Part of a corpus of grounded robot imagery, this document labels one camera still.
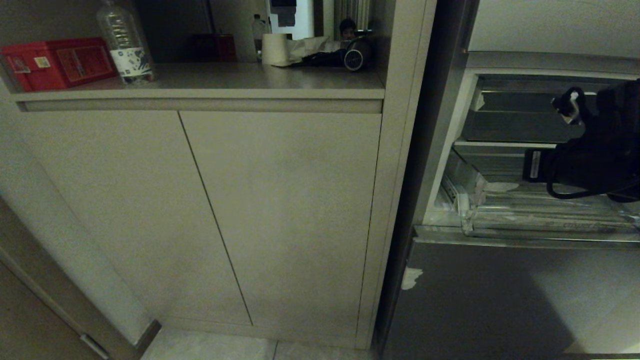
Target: paper towel roll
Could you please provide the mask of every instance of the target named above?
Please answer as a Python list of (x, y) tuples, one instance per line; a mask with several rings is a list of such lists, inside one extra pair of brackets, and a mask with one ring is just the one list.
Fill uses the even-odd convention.
[(288, 65), (287, 34), (264, 34), (262, 36), (262, 63)]

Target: red box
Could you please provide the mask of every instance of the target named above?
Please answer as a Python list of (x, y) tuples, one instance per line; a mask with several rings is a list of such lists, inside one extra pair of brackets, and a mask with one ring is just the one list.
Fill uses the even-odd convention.
[(118, 74), (101, 38), (11, 45), (2, 54), (27, 92), (65, 89)]

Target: refrigerator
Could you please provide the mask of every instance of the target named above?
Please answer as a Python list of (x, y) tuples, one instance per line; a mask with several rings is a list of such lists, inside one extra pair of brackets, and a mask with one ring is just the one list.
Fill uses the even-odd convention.
[(579, 86), (595, 110), (599, 90), (640, 76), (640, 29), (626, 22), (640, 21), (637, 6), (438, 2), (376, 320), (381, 359), (640, 358), (640, 202), (559, 200), (522, 180), (528, 149), (584, 134), (554, 97)]

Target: tile floor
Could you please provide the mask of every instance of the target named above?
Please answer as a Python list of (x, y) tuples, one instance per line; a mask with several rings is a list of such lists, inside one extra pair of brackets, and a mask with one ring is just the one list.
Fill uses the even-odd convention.
[(164, 328), (141, 360), (375, 360), (371, 351)]

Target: bottle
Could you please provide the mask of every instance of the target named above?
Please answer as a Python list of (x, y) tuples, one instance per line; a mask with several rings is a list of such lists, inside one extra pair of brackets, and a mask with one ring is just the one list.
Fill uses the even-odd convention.
[(253, 23), (251, 24), (251, 29), (253, 31), (253, 43), (255, 45), (255, 55), (256, 59), (259, 63), (262, 62), (262, 35), (268, 34), (271, 32), (267, 22), (264, 20), (260, 20), (260, 14), (255, 14), (253, 16)]
[(97, 18), (102, 37), (125, 84), (145, 84), (153, 81), (150, 58), (142, 46), (133, 16), (115, 6), (113, 0), (102, 0), (104, 6)]

